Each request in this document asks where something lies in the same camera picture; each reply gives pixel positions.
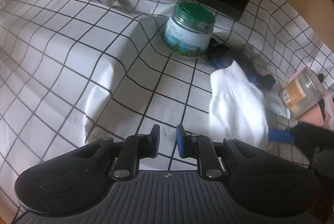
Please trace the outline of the clear jar tan lid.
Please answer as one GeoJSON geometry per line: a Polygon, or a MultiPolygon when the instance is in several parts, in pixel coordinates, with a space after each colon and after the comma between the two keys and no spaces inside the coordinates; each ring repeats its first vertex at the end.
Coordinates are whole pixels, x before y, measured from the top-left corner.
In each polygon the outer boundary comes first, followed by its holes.
{"type": "Polygon", "coordinates": [[[325,96],[325,88],[318,75],[305,67],[281,91],[280,98],[290,110],[292,118],[299,118],[308,112],[325,96]]]}

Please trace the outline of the wet wipes pack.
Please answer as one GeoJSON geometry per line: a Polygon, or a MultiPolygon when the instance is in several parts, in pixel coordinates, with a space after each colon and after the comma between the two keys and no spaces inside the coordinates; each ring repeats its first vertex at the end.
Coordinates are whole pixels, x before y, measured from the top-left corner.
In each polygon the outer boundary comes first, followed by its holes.
{"type": "Polygon", "coordinates": [[[291,118],[290,110],[283,104],[279,94],[273,88],[264,91],[264,99],[266,102],[266,109],[286,119],[291,118]]]}

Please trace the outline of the green lid glass jar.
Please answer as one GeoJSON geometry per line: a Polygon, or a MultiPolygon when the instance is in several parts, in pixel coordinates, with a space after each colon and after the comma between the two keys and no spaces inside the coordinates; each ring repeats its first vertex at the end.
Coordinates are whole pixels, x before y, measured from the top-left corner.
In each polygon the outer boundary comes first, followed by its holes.
{"type": "Polygon", "coordinates": [[[166,23],[163,34],[165,45],[186,57],[199,57],[206,53],[215,17],[204,7],[189,2],[178,4],[166,23]]]}

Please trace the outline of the pink storage box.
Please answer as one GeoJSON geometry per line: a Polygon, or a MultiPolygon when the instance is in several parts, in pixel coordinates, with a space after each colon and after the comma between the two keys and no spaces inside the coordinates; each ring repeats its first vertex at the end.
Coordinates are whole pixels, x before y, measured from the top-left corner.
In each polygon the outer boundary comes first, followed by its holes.
{"type": "MultiPolygon", "coordinates": [[[[323,82],[324,76],[318,75],[320,82],[323,82]]],[[[330,94],[325,89],[325,96],[308,112],[304,113],[299,118],[296,118],[299,122],[306,122],[315,126],[320,126],[333,129],[333,103],[330,94]]]]}

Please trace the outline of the white black grid tablecloth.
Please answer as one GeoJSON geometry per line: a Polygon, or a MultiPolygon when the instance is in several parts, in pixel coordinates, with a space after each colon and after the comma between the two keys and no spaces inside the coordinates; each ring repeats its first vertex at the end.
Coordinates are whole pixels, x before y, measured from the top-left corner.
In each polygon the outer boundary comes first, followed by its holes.
{"type": "Polygon", "coordinates": [[[207,58],[163,40],[175,7],[215,17],[211,38],[271,74],[280,95],[305,67],[333,96],[333,53],[284,0],[240,20],[194,0],[1,0],[1,219],[7,223],[326,223],[333,191],[295,144],[223,139],[222,179],[178,153],[176,128],[208,136],[207,58]],[[156,158],[111,171],[125,139],[160,126],[156,158]]]}

